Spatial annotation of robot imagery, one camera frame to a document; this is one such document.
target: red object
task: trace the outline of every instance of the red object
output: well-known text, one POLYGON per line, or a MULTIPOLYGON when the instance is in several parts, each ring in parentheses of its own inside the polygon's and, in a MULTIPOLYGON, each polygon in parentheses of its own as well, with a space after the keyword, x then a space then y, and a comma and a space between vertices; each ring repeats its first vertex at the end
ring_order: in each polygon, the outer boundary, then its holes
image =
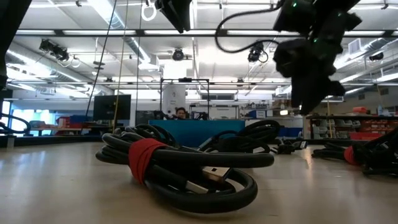
POLYGON ((346 148, 346 150, 344 151, 344 158, 349 164, 354 166, 360 166, 360 163, 355 161, 354 149, 352 146, 346 148))
POLYGON ((355 107, 353 108, 354 113, 361 113, 361 114, 366 114, 367 109, 366 107, 360 106, 360 107, 355 107))
POLYGON ((352 140, 373 140, 382 136, 379 133, 349 133, 352 140))
POLYGON ((166 144, 155 139, 145 138, 131 144, 129 150, 129 165, 134 178, 144 184, 144 174, 152 157, 152 153, 166 144))

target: blue table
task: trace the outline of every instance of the blue table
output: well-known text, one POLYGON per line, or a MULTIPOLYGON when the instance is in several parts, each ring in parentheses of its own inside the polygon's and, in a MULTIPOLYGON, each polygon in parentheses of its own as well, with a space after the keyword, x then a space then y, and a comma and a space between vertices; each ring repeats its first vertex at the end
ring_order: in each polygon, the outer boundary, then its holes
POLYGON ((198 147, 222 131, 240 131, 244 128, 244 121, 240 120, 150 120, 149 124, 164 128, 180 145, 187 147, 198 147))

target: red velcro strap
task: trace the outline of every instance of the red velcro strap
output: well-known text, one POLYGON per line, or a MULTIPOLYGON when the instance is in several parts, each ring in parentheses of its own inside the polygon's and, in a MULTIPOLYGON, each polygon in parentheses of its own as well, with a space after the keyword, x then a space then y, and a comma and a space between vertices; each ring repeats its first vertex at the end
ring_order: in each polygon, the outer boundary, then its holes
POLYGON ((354 149, 353 149, 352 146, 346 148, 346 150, 344 151, 344 158, 345 158, 346 161, 347 161, 349 164, 351 164, 351 165, 355 165, 355 166, 359 166, 359 165, 360 165, 360 163, 358 163, 358 162, 355 160, 355 157, 354 157, 354 149))
POLYGON ((152 138, 146 138, 131 144, 129 162, 131 173, 140 184, 144 184, 144 174, 152 157, 152 153, 166 144, 152 138))

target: monitor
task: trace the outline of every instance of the monitor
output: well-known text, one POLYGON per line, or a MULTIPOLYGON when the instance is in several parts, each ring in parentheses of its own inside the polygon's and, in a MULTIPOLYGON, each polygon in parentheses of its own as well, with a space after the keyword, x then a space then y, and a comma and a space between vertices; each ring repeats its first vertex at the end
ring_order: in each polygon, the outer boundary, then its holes
MULTIPOLYGON (((116 109, 116 95, 94 97, 93 119, 113 120, 116 109)), ((130 119, 131 95, 119 95, 116 119, 130 119)))

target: shelf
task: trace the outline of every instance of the shelf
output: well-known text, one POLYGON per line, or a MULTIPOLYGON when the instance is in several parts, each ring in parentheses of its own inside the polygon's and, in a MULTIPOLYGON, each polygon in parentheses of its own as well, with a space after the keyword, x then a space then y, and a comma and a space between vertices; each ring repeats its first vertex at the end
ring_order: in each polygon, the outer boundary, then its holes
POLYGON ((306 119, 398 120, 398 116, 307 116, 306 119))

